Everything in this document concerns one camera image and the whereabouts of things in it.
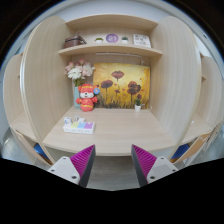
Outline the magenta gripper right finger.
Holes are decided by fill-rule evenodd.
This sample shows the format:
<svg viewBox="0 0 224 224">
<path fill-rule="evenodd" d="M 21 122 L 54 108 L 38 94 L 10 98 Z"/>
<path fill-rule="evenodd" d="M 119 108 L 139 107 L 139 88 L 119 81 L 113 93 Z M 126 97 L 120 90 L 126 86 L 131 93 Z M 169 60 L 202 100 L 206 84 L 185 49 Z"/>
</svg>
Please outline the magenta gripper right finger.
<svg viewBox="0 0 224 224">
<path fill-rule="evenodd" d="M 141 187 L 178 171 L 164 156 L 156 157 L 136 145 L 131 147 L 131 156 Z"/>
</svg>

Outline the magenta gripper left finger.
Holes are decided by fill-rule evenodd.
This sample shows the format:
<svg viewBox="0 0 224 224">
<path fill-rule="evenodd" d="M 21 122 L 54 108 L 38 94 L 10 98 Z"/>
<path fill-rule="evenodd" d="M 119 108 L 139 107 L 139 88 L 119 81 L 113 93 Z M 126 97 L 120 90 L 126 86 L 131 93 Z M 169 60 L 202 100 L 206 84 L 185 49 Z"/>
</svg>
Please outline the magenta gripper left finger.
<svg viewBox="0 0 224 224">
<path fill-rule="evenodd" d="M 95 155 L 95 146 L 91 145 L 71 157 L 61 157 L 48 171 L 76 185 L 86 187 Z"/>
</svg>

